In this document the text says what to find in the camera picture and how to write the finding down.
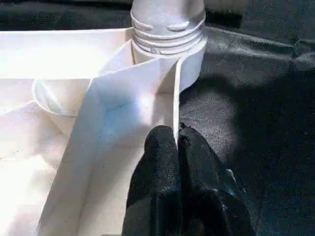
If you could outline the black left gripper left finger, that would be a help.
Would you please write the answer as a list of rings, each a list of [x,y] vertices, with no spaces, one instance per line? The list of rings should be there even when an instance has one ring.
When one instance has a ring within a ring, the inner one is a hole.
[[[159,125],[146,137],[144,153],[129,185],[122,234],[179,236],[182,194],[173,130]]]

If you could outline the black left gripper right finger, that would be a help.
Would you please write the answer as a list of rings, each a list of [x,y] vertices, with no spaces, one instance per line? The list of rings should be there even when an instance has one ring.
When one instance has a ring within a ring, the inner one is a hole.
[[[236,180],[207,140],[180,125],[178,158],[183,220],[188,236],[254,236],[249,211]]]

